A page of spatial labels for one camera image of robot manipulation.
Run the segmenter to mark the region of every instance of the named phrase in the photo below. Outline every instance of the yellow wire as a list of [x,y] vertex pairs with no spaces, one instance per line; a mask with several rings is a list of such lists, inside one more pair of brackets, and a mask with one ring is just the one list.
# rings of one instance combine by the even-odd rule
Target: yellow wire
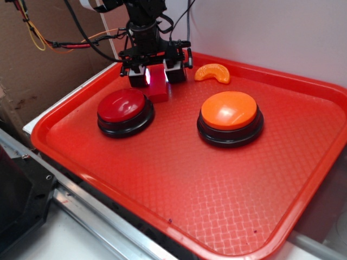
[[[21,9],[22,9],[22,11],[23,11],[23,13],[24,13],[25,18],[28,20],[28,15],[27,15],[27,13],[26,13],[25,10],[24,10],[23,3],[22,3],[21,0],[19,0],[19,4],[20,4],[20,6],[21,6]],[[40,39],[40,41],[41,41],[42,44],[43,44],[43,48],[41,48],[40,46],[38,46],[38,44],[36,43],[36,41],[35,41],[35,39],[34,39],[34,37],[33,37],[33,32],[30,30],[30,26],[29,26],[29,25],[30,25],[32,28],[35,29],[38,38]],[[74,50],[74,49],[71,49],[71,50],[68,50],[68,51],[58,51],[58,50],[55,50],[55,49],[46,41],[46,39],[42,36],[42,34],[41,34],[41,33],[39,32],[39,30],[35,27],[35,25],[33,24],[32,21],[28,21],[28,22],[27,22],[27,26],[28,26],[30,38],[31,38],[31,40],[33,41],[34,45],[37,47],[37,49],[39,49],[39,50],[41,50],[41,51],[45,51],[45,50],[46,50],[46,45],[47,45],[52,51],[54,51],[55,53],[59,53],[59,54],[70,53],[71,51]],[[118,28],[117,28],[117,29],[107,30],[107,31],[102,31],[102,32],[99,32],[98,34],[95,34],[95,35],[93,35],[93,36],[88,37],[88,39],[97,37],[97,36],[99,36],[99,35],[101,35],[101,34],[109,33],[109,32],[111,32],[111,31],[116,31],[116,30],[118,30]]]
[[45,45],[44,41],[39,37],[40,41],[42,42],[43,47],[41,48],[40,46],[38,46],[38,44],[36,43],[36,41],[35,41],[35,39],[34,39],[34,37],[33,37],[33,32],[30,30],[30,25],[27,24],[27,26],[28,26],[30,38],[31,38],[31,40],[33,41],[34,45],[37,47],[37,49],[39,49],[39,50],[41,50],[41,51],[45,51],[46,45]]
[[95,35],[93,35],[93,36],[91,36],[91,37],[88,37],[88,39],[97,37],[97,36],[99,36],[99,35],[101,35],[101,34],[109,33],[110,31],[118,31],[118,28],[117,28],[117,29],[111,29],[111,30],[99,32],[98,34],[95,34]]

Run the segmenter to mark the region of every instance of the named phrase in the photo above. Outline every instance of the orange slice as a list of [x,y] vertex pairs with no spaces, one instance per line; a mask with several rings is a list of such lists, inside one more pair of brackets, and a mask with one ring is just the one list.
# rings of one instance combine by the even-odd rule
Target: orange slice
[[230,73],[225,66],[217,63],[211,63],[198,68],[194,76],[194,80],[197,81],[210,78],[215,78],[220,83],[228,84],[230,82]]

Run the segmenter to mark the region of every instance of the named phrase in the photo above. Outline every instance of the black button base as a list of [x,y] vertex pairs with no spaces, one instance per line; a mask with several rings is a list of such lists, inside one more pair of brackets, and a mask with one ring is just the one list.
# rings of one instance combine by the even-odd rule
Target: black button base
[[102,133],[112,138],[124,138],[138,134],[153,121],[155,116],[153,103],[145,96],[144,108],[133,118],[122,122],[107,122],[98,114],[98,126]]
[[200,111],[197,128],[200,137],[207,143],[217,147],[240,147],[254,141],[264,125],[264,116],[257,107],[255,119],[247,126],[232,131],[223,131],[208,126]]

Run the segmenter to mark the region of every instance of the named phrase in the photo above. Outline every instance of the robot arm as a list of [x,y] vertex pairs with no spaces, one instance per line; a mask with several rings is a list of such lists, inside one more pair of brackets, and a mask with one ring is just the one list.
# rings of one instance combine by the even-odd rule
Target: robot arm
[[[189,48],[191,44],[189,41],[166,41],[161,38],[160,32],[169,33],[174,28],[172,19],[163,15],[167,9],[165,0],[104,0],[104,5],[94,9],[107,12],[123,4],[130,18],[126,30],[131,46],[119,53],[123,60],[120,75],[128,75],[132,87],[142,87],[146,85],[146,67],[163,63],[170,83],[184,81],[185,68],[192,68],[192,54],[188,49],[188,62],[184,62],[183,48]],[[162,31],[158,26],[159,17],[171,26]]]

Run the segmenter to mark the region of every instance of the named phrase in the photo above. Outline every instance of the tray rim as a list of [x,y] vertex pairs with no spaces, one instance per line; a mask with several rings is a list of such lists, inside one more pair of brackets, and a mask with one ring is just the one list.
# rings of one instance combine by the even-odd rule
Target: tray rim
[[[281,218],[280,222],[277,224],[272,234],[268,237],[265,244],[259,247],[257,250],[245,255],[223,255],[207,247],[206,245],[203,245],[200,241],[197,241],[195,238],[191,237],[187,233],[179,232],[178,227],[173,228],[171,224],[168,223],[167,220],[162,219],[162,217],[159,216],[160,221],[158,221],[158,216],[154,212],[145,208],[143,205],[138,204],[136,201],[133,201],[129,197],[124,197],[124,195],[121,192],[113,190],[107,185],[92,179],[86,181],[93,186],[96,185],[100,187],[101,185],[102,189],[107,190],[108,194],[111,194],[113,199],[118,198],[118,203],[124,205],[128,210],[138,215],[139,217],[146,215],[146,222],[150,223],[151,225],[153,225],[153,223],[156,223],[156,225],[153,225],[155,228],[159,229],[161,232],[165,233],[172,239],[176,240],[176,242],[188,248],[193,253],[204,259],[262,259],[274,253],[276,249],[280,248],[280,246],[285,242],[286,237],[292,231],[295,223],[300,218],[301,214],[304,212],[306,206],[314,196],[316,190],[319,188],[325,176],[328,174],[329,169],[332,167],[333,163],[335,162],[340,152],[346,145],[347,89],[332,83],[309,79],[306,77],[296,76],[293,74],[283,73],[271,69],[261,68],[245,63],[225,60],[222,58],[213,57],[205,54],[194,53],[194,57],[198,63],[201,61],[203,61],[202,63],[205,64],[216,63],[217,60],[219,64],[227,65],[229,67],[231,65],[234,69],[231,73],[232,76],[242,77],[245,79],[265,83],[283,89],[293,90],[293,87],[290,83],[295,82],[295,85],[299,89],[293,91],[302,94],[307,94],[309,96],[322,98],[324,100],[332,101],[333,103],[339,105],[339,107],[345,112],[345,123],[342,129],[340,130],[339,134],[332,141],[332,144],[327,150],[326,155],[321,159],[318,166],[311,173],[310,177],[306,181],[306,184],[297,194],[297,198],[287,209],[287,213],[284,214],[284,216]],[[71,109],[73,110],[77,106],[81,105],[84,101],[86,101],[86,99],[82,97],[92,96],[93,93],[95,94],[100,90],[95,87],[93,88],[93,85],[95,85],[98,81],[102,80],[108,80],[109,82],[112,81],[112,79],[107,78],[107,73],[112,72],[116,75],[119,75],[119,71],[120,64],[110,66],[105,71],[103,71],[103,73],[100,74],[99,77],[94,78],[92,80],[88,80],[86,83],[84,83],[84,87],[78,93],[75,93],[73,96],[69,97],[67,100],[65,100],[60,105],[52,109],[49,113],[47,113],[43,118],[41,118],[34,127],[33,132],[31,134],[31,141],[33,145],[47,156],[54,158],[54,160],[56,160],[57,162],[65,162],[62,165],[74,173],[78,172],[79,175],[84,175],[86,172],[88,172],[88,169],[85,169],[82,166],[76,166],[72,161],[64,157],[61,153],[55,151],[51,147],[46,146],[45,137],[49,130],[56,123],[58,123],[62,118],[69,114],[69,111],[71,111]]]

